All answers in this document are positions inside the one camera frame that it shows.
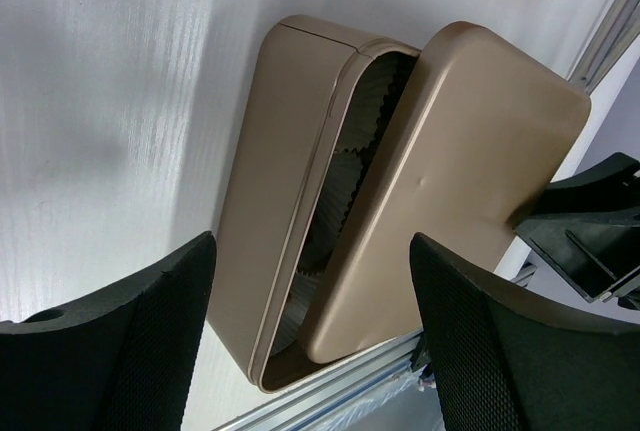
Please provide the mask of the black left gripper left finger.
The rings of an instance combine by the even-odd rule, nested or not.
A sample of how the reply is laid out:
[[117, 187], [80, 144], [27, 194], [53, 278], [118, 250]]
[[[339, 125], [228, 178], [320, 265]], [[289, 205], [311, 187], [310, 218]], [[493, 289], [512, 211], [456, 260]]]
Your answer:
[[180, 429], [215, 264], [204, 232], [84, 297], [2, 322], [2, 429]]

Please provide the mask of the gold tin box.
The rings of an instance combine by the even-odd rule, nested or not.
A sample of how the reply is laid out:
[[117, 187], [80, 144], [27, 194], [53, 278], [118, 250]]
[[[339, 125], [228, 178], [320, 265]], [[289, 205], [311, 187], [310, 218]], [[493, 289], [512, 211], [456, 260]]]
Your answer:
[[318, 372], [301, 346], [281, 351], [284, 309], [343, 121], [364, 73], [415, 47], [310, 16], [266, 34], [251, 83], [218, 232], [207, 318], [245, 374], [274, 393]]

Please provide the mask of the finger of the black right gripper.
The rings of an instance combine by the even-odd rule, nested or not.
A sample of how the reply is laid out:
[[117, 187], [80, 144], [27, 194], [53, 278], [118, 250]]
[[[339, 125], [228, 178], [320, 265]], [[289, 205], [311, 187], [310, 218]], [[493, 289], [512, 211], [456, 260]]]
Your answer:
[[639, 302], [639, 161], [616, 152], [550, 184], [516, 235], [582, 298]]

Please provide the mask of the gold tin lid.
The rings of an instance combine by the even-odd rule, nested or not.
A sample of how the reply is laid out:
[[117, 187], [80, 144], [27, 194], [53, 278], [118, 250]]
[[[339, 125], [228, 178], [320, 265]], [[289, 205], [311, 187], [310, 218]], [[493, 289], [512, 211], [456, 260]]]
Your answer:
[[415, 331], [409, 244], [494, 271], [583, 130], [587, 93], [493, 31], [455, 22], [420, 53], [299, 341], [329, 363]]

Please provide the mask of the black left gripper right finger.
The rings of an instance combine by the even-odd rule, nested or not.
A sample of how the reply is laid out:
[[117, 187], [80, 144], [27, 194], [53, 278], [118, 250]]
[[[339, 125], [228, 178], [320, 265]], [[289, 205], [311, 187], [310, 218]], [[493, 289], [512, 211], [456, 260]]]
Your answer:
[[638, 429], [638, 324], [540, 296], [423, 233], [409, 261], [446, 429]]

